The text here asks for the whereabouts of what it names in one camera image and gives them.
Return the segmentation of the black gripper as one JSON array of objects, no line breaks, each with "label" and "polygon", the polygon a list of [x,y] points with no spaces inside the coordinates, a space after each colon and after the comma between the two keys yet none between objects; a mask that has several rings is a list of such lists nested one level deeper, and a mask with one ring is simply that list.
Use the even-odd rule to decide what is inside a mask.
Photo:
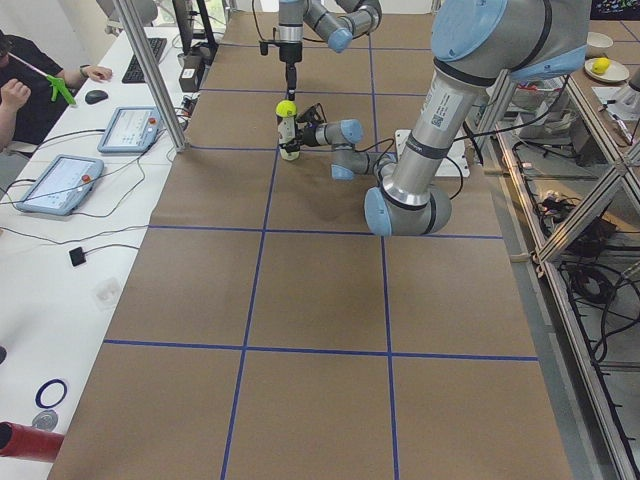
[{"label": "black gripper", "polygon": [[303,43],[301,40],[278,42],[279,59],[285,63],[286,99],[294,100],[297,90],[296,63],[302,61]]},{"label": "black gripper", "polygon": [[318,147],[322,142],[318,139],[317,134],[320,125],[308,125],[304,127],[305,122],[299,118],[294,120],[295,128],[299,130],[298,140],[288,143],[279,143],[278,148],[287,153],[299,152],[301,145],[308,147]]}]

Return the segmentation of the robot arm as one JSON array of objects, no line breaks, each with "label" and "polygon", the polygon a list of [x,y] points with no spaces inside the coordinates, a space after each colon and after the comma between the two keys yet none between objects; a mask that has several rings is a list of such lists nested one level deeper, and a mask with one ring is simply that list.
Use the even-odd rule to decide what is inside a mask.
[{"label": "robot arm", "polygon": [[286,100],[295,99],[296,65],[302,61],[304,26],[308,26],[336,53],[351,42],[374,32],[382,19],[378,1],[337,1],[344,15],[334,14],[320,1],[284,0],[279,2],[278,23],[273,41],[285,65]]},{"label": "robot arm", "polygon": [[365,196],[369,230],[378,236],[436,232],[451,215],[449,196],[432,180],[479,93],[502,71],[516,82],[555,78],[583,65],[589,30],[588,1],[447,1],[435,16],[434,76],[415,126],[398,156],[379,159],[356,150],[363,132],[356,120],[321,123],[294,103],[309,26],[331,50],[375,31],[377,1],[342,1],[336,16],[318,1],[282,1],[272,44],[286,65],[287,92],[275,110],[281,156],[294,160],[301,146],[328,145],[333,174],[376,177]]}]

